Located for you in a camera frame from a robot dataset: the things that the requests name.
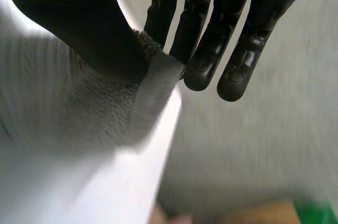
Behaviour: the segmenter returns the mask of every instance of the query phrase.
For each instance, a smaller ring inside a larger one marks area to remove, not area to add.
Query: plush towel
[[[15,147],[106,150],[152,129],[183,65],[144,32],[146,76],[132,85],[91,69],[50,33],[21,35],[0,15],[0,141]]]

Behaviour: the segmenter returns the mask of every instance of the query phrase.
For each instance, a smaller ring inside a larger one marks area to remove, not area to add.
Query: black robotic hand
[[[164,46],[177,0],[152,0],[144,30]],[[250,11],[218,83],[227,101],[242,97],[275,25],[295,0],[251,0]],[[214,0],[213,12],[198,44],[211,0],[185,0],[170,54],[186,64],[184,82],[195,91],[210,83],[246,0]]]

